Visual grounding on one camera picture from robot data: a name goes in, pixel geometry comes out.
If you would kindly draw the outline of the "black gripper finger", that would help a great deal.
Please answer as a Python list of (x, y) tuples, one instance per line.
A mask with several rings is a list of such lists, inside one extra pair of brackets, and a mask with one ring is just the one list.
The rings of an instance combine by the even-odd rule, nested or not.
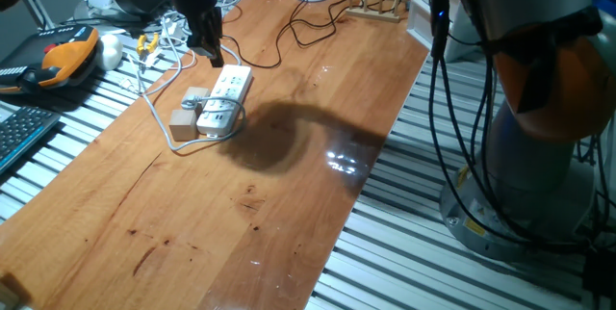
[(187, 38), (187, 45), (197, 55), (207, 58), (214, 58), (216, 56), (216, 52), (200, 35), (190, 35)]
[(210, 63), (212, 67), (223, 67), (224, 59), (221, 54), (220, 45), (221, 30), (217, 27), (210, 26), (206, 32), (206, 44), (210, 53)]

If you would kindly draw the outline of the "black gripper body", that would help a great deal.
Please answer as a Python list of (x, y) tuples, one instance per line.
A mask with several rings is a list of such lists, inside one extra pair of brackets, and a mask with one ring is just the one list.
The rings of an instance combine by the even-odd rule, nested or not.
[(186, 17), (193, 36), (220, 37), (221, 9), (218, 0), (171, 0), (175, 9)]

